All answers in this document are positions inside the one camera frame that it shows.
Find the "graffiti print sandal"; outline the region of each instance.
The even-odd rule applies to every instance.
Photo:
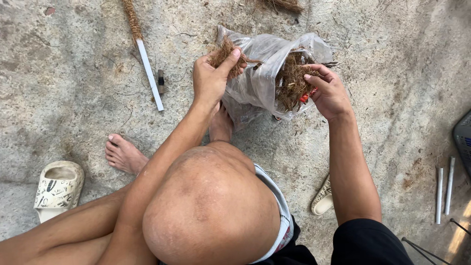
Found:
[[[325,213],[330,207],[333,206],[332,191],[330,188],[330,175],[324,181],[321,190],[314,197],[311,204],[311,211],[315,215]]]
[[[85,173],[76,163],[56,161],[47,165],[39,177],[34,209],[41,223],[77,206]]]

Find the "white plastic stick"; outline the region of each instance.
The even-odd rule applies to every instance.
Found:
[[[154,75],[152,74],[152,68],[149,64],[149,58],[147,58],[146,48],[144,47],[144,43],[141,39],[136,40],[139,53],[141,54],[142,62],[144,63],[144,68],[146,69],[147,78],[149,79],[150,88],[152,89],[152,94],[154,94],[155,103],[157,104],[157,109],[159,111],[163,110],[162,101],[160,100],[159,91],[157,89],[157,85],[155,84]]]
[[[443,168],[439,168],[439,185],[437,188],[437,215],[436,215],[436,221],[437,224],[440,224],[440,217],[441,217],[441,200],[442,200],[442,189],[443,189]]]
[[[455,173],[455,157],[450,159],[450,172],[448,173],[447,200],[445,202],[445,214],[450,214],[451,189],[453,188],[453,174]]]

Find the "concrete floor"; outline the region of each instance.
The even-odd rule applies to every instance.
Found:
[[[447,167],[448,157],[457,155],[451,131],[471,108],[471,2],[300,0],[306,11],[299,17],[252,11],[251,1],[204,2],[135,1],[151,64],[165,70],[163,112],[141,81],[145,72],[120,1],[0,3],[0,240],[39,223],[32,205],[39,174],[50,162],[83,167],[82,204],[132,180],[107,165],[107,135],[121,133],[152,155],[192,102],[186,69],[212,47],[217,24],[223,24],[288,40],[316,32],[329,43],[342,62],[337,71],[357,115],[384,224],[453,264],[471,263],[469,238],[447,222],[470,222],[470,179],[459,159],[451,214],[434,223],[435,166]],[[47,7],[55,12],[46,15]],[[319,264],[329,264],[334,211],[309,211],[329,171],[323,117],[315,108],[290,122],[263,115],[233,142],[285,194],[302,229],[299,243]],[[428,264],[406,249],[415,264]]]

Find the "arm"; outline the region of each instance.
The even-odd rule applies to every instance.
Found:
[[[318,87],[312,99],[329,122],[330,183],[339,225],[357,218],[381,222],[381,203],[366,164],[357,121],[338,75],[324,65],[309,65],[321,77],[306,75]]]
[[[207,64],[208,56],[195,62],[193,104],[137,175],[124,198],[111,241],[99,263],[155,264],[155,256],[148,249],[142,234],[144,212],[173,161],[187,150],[200,145],[212,117],[219,109],[218,103],[224,94],[229,70],[239,57],[240,50],[235,49],[217,69]]]

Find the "plastic bag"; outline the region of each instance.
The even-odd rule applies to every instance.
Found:
[[[250,121],[261,115],[264,109],[285,120],[291,120],[313,105],[310,100],[299,111],[286,111],[278,106],[275,99],[275,77],[290,52],[302,52],[306,58],[319,63],[332,61],[332,52],[327,44],[314,33],[302,35],[295,41],[287,41],[270,34],[247,36],[218,26],[217,44],[224,35],[228,36],[243,53],[252,60],[263,63],[249,63],[244,73],[227,82],[222,97],[224,106],[234,122],[235,131],[244,128]]]

